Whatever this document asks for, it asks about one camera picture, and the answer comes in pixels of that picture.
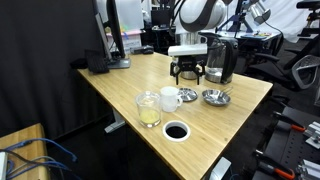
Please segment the black gripper white camera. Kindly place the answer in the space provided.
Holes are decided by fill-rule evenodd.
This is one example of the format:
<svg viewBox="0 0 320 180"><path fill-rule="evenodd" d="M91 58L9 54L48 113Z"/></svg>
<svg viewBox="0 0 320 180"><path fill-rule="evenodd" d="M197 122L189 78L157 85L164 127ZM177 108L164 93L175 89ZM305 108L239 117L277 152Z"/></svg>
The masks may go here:
<svg viewBox="0 0 320 180"><path fill-rule="evenodd" d="M176 45L170 46L168 55L173 59L170 64L170 75L175 78L176 84L179 84L180 68L177 65L180 57L206 55L206 44L192 44L192 45ZM198 61L196 65L197 83L200 83L200 78L205 74L205 63Z"/></svg>

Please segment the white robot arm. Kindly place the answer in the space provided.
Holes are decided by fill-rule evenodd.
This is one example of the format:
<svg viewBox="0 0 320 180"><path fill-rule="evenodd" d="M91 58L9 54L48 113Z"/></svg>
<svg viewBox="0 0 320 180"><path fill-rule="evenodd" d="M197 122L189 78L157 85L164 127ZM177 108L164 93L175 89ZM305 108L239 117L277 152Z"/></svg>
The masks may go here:
<svg viewBox="0 0 320 180"><path fill-rule="evenodd" d="M175 26L174 36L180 37L180 44L170 46L168 55L173 58L170 75L179 84L179 76L192 72L196 79L203 76L205 62L198 57L208 53L208 47L201 43L199 32L214 29L226 16L223 0L173 0L170 27Z"/></svg>

